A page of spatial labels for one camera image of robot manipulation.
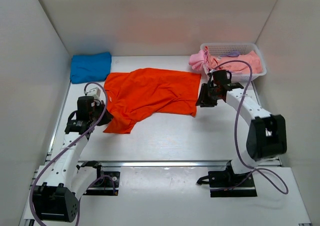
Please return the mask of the orange t-shirt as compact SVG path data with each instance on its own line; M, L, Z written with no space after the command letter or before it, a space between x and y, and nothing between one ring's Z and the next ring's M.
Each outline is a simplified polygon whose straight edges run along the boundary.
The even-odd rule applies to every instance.
M110 73L104 89L113 119L104 132L129 134L136 123L155 113L195 117L201 77L198 73L158 68Z

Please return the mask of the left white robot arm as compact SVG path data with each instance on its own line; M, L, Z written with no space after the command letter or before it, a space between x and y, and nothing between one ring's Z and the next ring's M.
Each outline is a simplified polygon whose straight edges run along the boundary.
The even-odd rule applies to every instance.
M104 181L105 173L97 161L82 165L78 161L94 128L112 119L97 93L78 98L77 110L67 119L59 153L40 171L30 191L30 209L41 225L44 221L73 222L87 188Z

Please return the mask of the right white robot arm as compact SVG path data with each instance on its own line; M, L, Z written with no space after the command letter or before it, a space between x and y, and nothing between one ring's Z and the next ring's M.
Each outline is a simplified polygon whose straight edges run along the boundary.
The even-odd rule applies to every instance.
M214 70L208 77L201 85L196 105L213 108L223 100L236 110L234 125L237 127L242 118L249 127L245 150L240 151L237 145L237 157L227 163L221 176L212 178L213 182L221 180L227 189L232 189L247 179L261 161L287 152L286 121L282 115L274 115L256 103L247 95L246 86L232 82L231 72Z

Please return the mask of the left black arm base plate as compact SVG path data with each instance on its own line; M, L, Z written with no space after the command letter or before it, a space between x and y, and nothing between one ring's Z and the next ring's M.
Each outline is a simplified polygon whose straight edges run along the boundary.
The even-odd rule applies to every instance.
M98 178L84 192L86 196L118 196L120 171L98 171Z

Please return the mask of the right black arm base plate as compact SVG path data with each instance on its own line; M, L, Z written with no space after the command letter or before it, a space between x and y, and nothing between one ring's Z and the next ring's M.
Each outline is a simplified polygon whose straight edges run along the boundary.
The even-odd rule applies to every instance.
M257 190L250 172L232 174L227 170L209 171L200 177L197 185L209 185L211 198L251 198L257 197Z

